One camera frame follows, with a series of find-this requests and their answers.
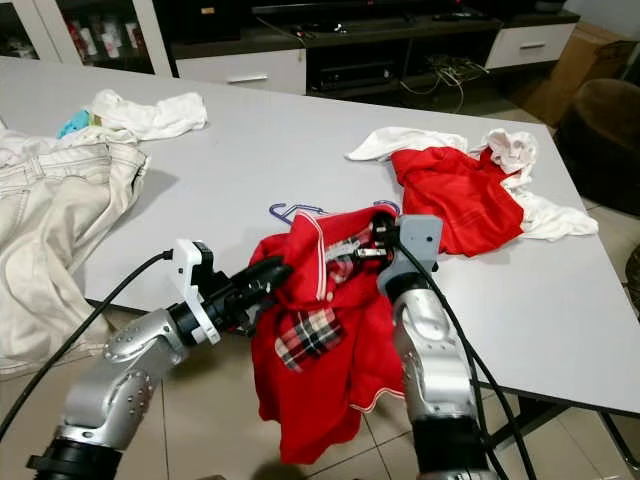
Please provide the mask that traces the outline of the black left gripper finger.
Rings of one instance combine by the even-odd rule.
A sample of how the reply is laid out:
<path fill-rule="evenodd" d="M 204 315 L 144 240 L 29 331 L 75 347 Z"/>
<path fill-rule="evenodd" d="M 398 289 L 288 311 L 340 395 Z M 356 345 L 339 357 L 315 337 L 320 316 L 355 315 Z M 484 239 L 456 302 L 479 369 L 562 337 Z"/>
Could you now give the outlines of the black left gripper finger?
<path fill-rule="evenodd" d="M 242 314 L 238 316 L 237 332 L 255 332 L 262 312 L 274 305 L 274 298 L 266 296 L 252 305 L 244 306 Z"/>
<path fill-rule="evenodd" d="M 285 264 L 283 256 L 270 256 L 239 271 L 233 276 L 232 284 L 244 296 L 270 294 L 287 282 L 292 273 L 293 268 Z"/>

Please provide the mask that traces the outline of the purple plastic clothes hanger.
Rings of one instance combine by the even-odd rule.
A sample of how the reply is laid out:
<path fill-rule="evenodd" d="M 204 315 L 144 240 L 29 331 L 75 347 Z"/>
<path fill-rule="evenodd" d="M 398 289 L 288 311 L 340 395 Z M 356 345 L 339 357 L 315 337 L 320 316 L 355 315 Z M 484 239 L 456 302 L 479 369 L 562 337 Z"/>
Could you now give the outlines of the purple plastic clothes hanger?
<path fill-rule="evenodd" d="M 401 206 L 393 201 L 378 200 L 372 202 L 372 206 L 385 206 L 387 209 L 392 210 L 394 214 L 401 215 Z M 275 219 L 283 221 L 287 225 L 293 223 L 294 216 L 298 212 L 307 212 L 312 216 L 332 215 L 332 212 L 323 209 L 323 207 L 307 204 L 273 204 L 268 207 L 268 212 Z"/>

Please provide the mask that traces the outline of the red polo shirt plaid trim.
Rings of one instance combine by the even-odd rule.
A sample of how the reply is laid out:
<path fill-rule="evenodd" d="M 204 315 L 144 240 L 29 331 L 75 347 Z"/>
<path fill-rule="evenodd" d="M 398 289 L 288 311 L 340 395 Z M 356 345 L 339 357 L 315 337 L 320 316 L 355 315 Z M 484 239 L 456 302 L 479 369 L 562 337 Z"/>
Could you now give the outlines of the red polo shirt plaid trim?
<path fill-rule="evenodd" d="M 380 396 L 401 397 L 390 303 L 378 288 L 372 220 L 393 207 L 294 215 L 288 232 L 262 238 L 252 264 L 280 256 L 292 274 L 271 293 L 250 340 L 261 420 L 279 422 L 280 458 L 310 465 L 355 438 Z"/>

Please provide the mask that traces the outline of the cream denim jacket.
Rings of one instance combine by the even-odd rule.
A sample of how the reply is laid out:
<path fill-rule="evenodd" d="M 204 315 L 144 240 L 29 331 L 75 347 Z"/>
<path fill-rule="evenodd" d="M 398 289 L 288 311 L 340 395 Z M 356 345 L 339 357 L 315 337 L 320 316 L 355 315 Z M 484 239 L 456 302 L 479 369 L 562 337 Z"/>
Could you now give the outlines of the cream denim jacket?
<path fill-rule="evenodd" d="M 150 157 L 128 143 L 3 156 L 0 371 L 44 364 L 90 315 L 76 270 L 140 196 Z"/>

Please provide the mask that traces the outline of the red jacket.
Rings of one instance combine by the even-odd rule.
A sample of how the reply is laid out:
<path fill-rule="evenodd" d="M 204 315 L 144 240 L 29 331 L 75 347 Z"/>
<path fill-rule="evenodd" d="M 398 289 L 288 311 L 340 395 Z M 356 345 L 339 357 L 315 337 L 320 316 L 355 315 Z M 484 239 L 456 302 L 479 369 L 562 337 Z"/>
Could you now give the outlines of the red jacket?
<path fill-rule="evenodd" d="M 403 212 L 443 220 L 444 253 L 474 257 L 524 233 L 524 207 L 502 182 L 508 177 L 485 147 L 472 156 L 453 147 L 402 148 L 390 155 L 403 188 Z"/>

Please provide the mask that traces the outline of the black low TV bench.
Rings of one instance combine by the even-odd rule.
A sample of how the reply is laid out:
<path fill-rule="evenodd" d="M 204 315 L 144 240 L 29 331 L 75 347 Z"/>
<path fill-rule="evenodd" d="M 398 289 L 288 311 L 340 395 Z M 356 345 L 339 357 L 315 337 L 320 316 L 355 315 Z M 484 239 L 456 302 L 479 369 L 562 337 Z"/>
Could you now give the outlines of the black low TV bench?
<path fill-rule="evenodd" d="M 210 44 L 169 42 L 178 77 L 178 59 L 215 58 L 280 50 L 305 50 L 306 95 L 324 99 L 358 99 L 397 90 L 430 93 L 461 87 L 520 70 L 549 70 L 557 61 L 497 69 L 485 63 L 503 28 L 579 23 L 579 15 L 524 13 L 499 19 L 474 9 L 454 15 L 375 15 L 312 26 L 256 17 L 246 19 L 237 41 Z"/>

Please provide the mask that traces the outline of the black flat television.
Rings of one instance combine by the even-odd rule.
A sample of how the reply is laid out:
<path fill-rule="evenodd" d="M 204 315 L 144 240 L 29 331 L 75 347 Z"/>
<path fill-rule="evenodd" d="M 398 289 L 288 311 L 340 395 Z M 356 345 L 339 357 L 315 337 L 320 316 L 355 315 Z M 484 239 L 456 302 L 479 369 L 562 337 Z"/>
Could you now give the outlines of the black flat television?
<path fill-rule="evenodd" d="M 392 14 L 420 3 L 421 0 L 250 0 L 248 12 L 255 17 L 307 23 Z"/>

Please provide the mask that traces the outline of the brown chair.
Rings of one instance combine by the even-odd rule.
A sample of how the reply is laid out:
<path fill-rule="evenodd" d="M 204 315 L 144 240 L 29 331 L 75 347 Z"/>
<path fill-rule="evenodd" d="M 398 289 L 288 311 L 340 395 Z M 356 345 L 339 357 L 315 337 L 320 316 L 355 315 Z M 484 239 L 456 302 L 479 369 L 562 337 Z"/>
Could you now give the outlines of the brown chair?
<path fill-rule="evenodd" d="M 591 197 L 640 189 L 640 84 L 598 78 L 582 83 L 556 132 L 564 165 Z"/>

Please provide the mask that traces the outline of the white side drawer unit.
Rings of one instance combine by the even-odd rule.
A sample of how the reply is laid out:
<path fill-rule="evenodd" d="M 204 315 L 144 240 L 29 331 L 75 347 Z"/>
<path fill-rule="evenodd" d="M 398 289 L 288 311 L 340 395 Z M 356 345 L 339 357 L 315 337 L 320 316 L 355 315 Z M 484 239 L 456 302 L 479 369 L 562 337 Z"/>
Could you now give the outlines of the white side drawer unit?
<path fill-rule="evenodd" d="M 503 28 L 495 37 L 486 69 L 558 61 L 575 31 L 575 24 Z"/>

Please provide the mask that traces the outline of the white long-sleeve shirt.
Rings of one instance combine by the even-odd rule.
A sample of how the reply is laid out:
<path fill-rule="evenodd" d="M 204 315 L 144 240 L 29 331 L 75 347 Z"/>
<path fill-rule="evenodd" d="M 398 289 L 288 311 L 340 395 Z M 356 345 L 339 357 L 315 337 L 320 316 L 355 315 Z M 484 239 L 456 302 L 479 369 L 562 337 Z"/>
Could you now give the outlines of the white long-sleeve shirt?
<path fill-rule="evenodd" d="M 67 140 L 47 136 L 32 136 L 6 127 L 3 123 L 0 129 L 0 168 L 8 168 L 22 163 L 26 157 L 49 154 L 58 148 L 68 148 Z"/>

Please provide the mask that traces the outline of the black table leg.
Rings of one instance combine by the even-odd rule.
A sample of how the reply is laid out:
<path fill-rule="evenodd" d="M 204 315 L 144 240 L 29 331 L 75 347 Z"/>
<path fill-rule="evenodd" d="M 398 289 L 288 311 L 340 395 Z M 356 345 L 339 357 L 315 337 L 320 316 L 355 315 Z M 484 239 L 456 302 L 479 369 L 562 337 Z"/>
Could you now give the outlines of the black table leg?
<path fill-rule="evenodd" d="M 485 410 L 490 430 L 497 433 L 507 422 L 500 402 L 486 399 Z M 609 419 L 640 462 L 640 419 L 612 413 Z M 568 407 L 524 439 L 538 480 L 632 480 L 632 470 L 598 412 Z M 527 480 L 515 443 L 499 451 L 499 460 L 509 479 Z"/>

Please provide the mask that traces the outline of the tall black cabinet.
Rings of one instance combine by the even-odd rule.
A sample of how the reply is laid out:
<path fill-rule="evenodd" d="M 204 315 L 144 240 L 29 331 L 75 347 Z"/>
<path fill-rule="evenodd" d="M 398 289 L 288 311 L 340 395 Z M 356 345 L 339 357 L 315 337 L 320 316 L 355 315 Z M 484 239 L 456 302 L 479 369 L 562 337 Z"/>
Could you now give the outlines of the tall black cabinet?
<path fill-rule="evenodd" d="M 168 42 L 210 44 L 237 41 L 250 15 L 248 0 L 154 0 Z"/>

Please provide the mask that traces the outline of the large brown cardboard box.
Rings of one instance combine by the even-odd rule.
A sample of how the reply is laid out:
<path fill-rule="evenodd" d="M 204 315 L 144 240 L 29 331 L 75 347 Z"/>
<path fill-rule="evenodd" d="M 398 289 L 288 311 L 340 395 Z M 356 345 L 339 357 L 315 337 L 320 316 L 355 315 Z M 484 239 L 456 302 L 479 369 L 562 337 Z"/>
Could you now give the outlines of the large brown cardboard box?
<path fill-rule="evenodd" d="M 586 82 L 618 78 L 640 46 L 634 38 L 594 24 L 576 24 L 556 67 L 527 78 L 511 91 L 511 100 L 544 124 L 557 127 L 573 96 Z"/>

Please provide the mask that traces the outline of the white cabinet with glass doors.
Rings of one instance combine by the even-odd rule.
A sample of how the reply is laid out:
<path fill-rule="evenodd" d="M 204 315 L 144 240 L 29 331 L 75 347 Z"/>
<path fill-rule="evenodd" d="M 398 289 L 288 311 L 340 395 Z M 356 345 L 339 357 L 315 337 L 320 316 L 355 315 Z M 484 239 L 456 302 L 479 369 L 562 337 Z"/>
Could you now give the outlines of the white cabinet with glass doors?
<path fill-rule="evenodd" d="M 0 0 L 3 55 L 173 77 L 154 0 Z"/>

